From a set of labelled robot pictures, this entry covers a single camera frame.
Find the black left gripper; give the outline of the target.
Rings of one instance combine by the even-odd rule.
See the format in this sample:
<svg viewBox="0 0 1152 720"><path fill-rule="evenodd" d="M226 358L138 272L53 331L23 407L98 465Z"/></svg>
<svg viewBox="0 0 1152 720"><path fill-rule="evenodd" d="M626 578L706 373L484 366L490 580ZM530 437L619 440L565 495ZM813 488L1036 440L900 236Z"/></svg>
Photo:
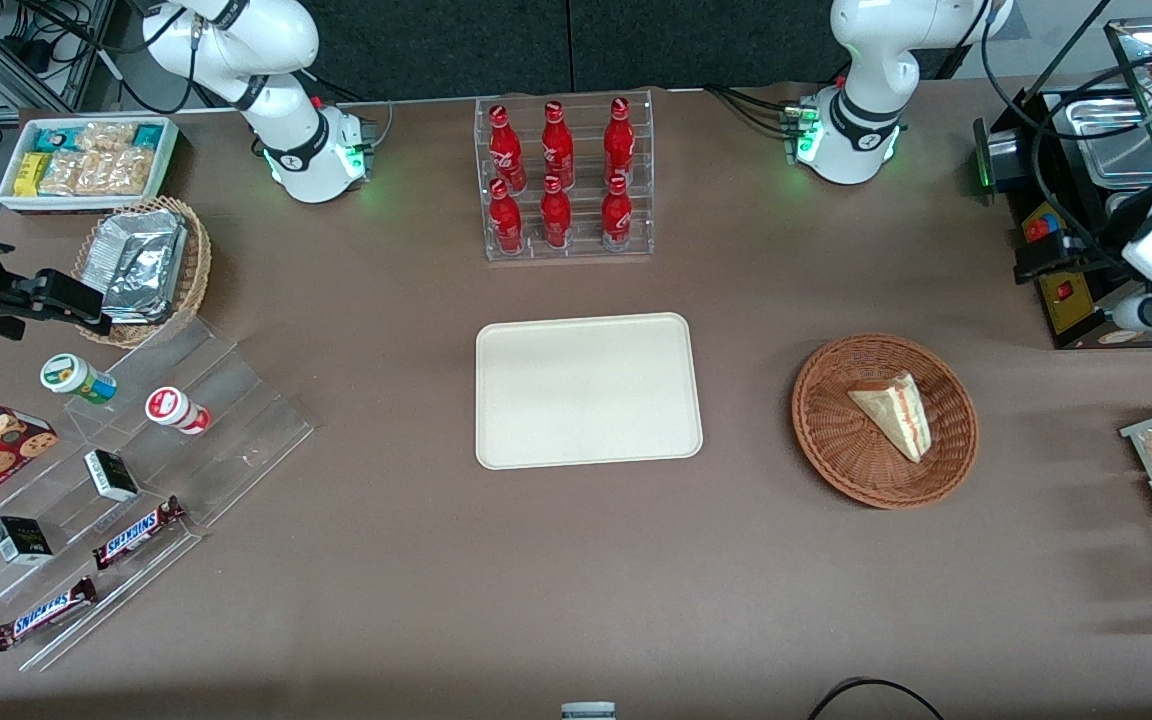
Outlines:
<svg viewBox="0 0 1152 720"><path fill-rule="evenodd" d="M1126 260L1126 245L1137 236L1139 225L1101 225L1076 232L1082 238L1083 272L1091 273L1101 291L1114 291L1142 274ZM1014 282L1028 285L1037 278L1064 272L1076 263L1076 245L1070 240L1039 240L1014 250Z"/></svg>

